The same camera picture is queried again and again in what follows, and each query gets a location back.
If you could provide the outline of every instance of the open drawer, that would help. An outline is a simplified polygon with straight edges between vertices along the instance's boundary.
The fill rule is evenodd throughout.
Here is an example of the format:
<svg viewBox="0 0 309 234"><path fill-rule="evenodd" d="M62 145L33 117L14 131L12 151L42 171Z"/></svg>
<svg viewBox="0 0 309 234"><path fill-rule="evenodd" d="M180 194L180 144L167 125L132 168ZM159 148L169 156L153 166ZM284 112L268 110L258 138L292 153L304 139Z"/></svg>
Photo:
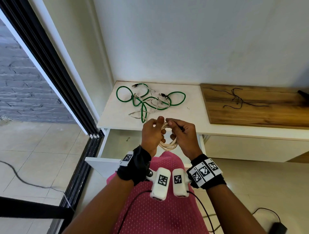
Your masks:
<svg viewBox="0 0 309 234"><path fill-rule="evenodd" d="M171 142L170 139L171 130L167 129L164 135L167 142ZM205 153L205 147L202 135L197 135L199 146L203 153ZM85 161L98 171L103 177L108 177L117 170L120 160L127 154L128 151L132 151L142 142L142 132L134 130L119 130L119 129L106 129L105 137L101 146L101 150L97 158L86 158ZM158 146L157 154L155 157L159 157L164 150ZM177 146L171 150L181 158L186 168L191 167L190 160L183 154L181 148Z"/></svg>

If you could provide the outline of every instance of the hand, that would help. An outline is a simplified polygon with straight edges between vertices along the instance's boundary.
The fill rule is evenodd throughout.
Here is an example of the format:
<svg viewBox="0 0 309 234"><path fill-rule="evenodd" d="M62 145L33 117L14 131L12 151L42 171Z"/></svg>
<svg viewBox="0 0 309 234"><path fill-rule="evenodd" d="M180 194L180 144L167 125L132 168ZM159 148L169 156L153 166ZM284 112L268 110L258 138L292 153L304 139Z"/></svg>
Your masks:
<svg viewBox="0 0 309 234"><path fill-rule="evenodd" d="M166 122L172 129L171 139L174 140L177 137L177 144L185 156L192 161L203 153L197 141L194 124L171 118L166 118Z"/></svg>
<svg viewBox="0 0 309 234"><path fill-rule="evenodd" d="M144 123L141 147L146 150L151 157L155 156L157 153L157 147L160 141L165 143L163 134L166 133L166 130L161 130L163 123L164 117L162 116L159 116L157 120L150 119Z"/></svg>

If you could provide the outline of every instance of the white wall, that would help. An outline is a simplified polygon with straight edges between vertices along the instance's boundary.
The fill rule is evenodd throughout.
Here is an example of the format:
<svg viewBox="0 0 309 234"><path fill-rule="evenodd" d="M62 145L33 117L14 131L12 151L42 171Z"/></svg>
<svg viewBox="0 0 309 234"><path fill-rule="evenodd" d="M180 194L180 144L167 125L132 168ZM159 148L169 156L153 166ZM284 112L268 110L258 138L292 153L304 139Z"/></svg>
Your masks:
<svg viewBox="0 0 309 234"><path fill-rule="evenodd" d="M308 0L94 0L122 81L309 86Z"/></svg>
<svg viewBox="0 0 309 234"><path fill-rule="evenodd" d="M30 0L94 119L98 121L114 81L104 61L104 43L96 37L97 34L101 36L99 26L98 33L93 22L97 18L92 15L91 4L87 1Z"/></svg>

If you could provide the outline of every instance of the black wrist brace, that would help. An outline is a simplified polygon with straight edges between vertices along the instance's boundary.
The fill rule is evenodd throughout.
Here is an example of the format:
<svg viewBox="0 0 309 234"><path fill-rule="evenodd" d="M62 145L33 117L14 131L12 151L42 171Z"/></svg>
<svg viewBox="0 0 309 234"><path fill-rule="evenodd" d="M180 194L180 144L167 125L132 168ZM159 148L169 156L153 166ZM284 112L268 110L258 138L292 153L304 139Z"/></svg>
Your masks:
<svg viewBox="0 0 309 234"><path fill-rule="evenodd" d="M190 171L193 167L195 167L196 165L200 164L201 162L204 162L204 161L207 160L207 159L208 159L208 157L207 157L206 155L201 154L201 155L199 155L197 158L195 158L195 159L193 159L193 160L191 161L192 167L189 168L189 169L187 170L187 174L188 174L189 179L192 180L191 186L192 186L193 188L199 188L199 186L198 186L197 183L194 181L194 179L193 179L192 175L189 173L189 171ZM224 178L223 178L223 176L222 176L221 174L216 175L214 178L212 178L212 179L210 179L209 181L205 182L205 183L201 186L201 188L207 190L207 189L209 189L209 188L211 188L211 187L214 187L214 186L216 186L216 185L219 185L219 184L225 184L225 185L226 185L226 182L224 181Z"/></svg>
<svg viewBox="0 0 309 234"><path fill-rule="evenodd" d="M133 156L127 166L120 166L117 175L122 180L133 180L134 186L146 179L151 161L150 154L141 146L133 150Z"/></svg>

